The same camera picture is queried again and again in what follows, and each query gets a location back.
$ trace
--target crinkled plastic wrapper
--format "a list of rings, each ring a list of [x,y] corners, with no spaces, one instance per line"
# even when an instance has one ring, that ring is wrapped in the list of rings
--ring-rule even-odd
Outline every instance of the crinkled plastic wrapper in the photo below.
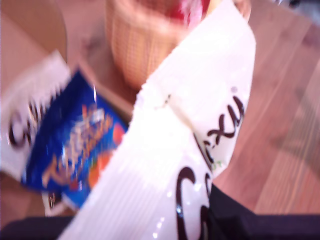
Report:
[[[21,181],[80,208],[126,130],[78,71],[46,112]]]
[[[213,236],[211,182],[231,160],[255,51],[250,27],[223,0],[142,86],[122,143],[60,239]]]
[[[36,134],[50,104],[71,74],[54,51],[22,73],[1,96],[1,171],[21,180]]]

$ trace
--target wooden table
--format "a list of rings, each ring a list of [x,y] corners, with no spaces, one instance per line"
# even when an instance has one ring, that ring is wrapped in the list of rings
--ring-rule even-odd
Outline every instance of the wooden table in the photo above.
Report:
[[[256,61],[229,168],[214,183],[259,214],[320,213],[320,29],[253,0]]]
[[[56,1],[66,24],[69,66],[75,71],[80,62],[99,91],[129,116],[136,92],[112,63],[104,0]],[[3,24],[3,15],[1,21],[1,32],[11,33],[1,39],[3,93],[6,81],[47,53],[24,38],[11,54],[22,60],[31,51],[28,61],[7,60],[10,36],[23,33]],[[268,0],[252,0],[249,24],[257,42],[251,96],[229,168],[214,183],[256,213],[320,213],[320,29]],[[27,43],[29,48],[22,47]],[[9,185],[6,192],[1,191],[2,226],[4,216],[8,222],[43,214],[33,193]]]

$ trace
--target black fabric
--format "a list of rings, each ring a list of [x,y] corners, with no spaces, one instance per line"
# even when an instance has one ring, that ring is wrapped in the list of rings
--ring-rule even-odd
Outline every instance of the black fabric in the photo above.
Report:
[[[72,217],[29,217],[9,223],[0,232],[1,240],[55,240]]]
[[[0,239],[53,240],[71,220],[33,217],[15,221],[0,232]],[[214,185],[207,224],[209,240],[320,240],[320,215],[255,215]]]
[[[211,240],[320,240],[320,215],[256,215],[214,185],[209,219]]]

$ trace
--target chocolate bar wrapper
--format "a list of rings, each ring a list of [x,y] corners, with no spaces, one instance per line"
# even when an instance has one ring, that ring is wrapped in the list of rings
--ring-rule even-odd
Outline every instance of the chocolate bar wrapper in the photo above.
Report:
[[[60,240],[205,240],[212,180],[247,110],[255,37],[223,0],[137,95],[122,143]]]
[[[71,78],[58,51],[22,73],[1,96],[1,171],[21,180],[47,109]]]

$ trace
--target blue snack packet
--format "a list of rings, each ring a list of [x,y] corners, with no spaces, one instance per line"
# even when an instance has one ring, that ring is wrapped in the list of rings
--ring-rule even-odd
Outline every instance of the blue snack packet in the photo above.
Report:
[[[65,192],[81,206],[126,131],[78,71],[46,112],[21,182],[38,191]]]

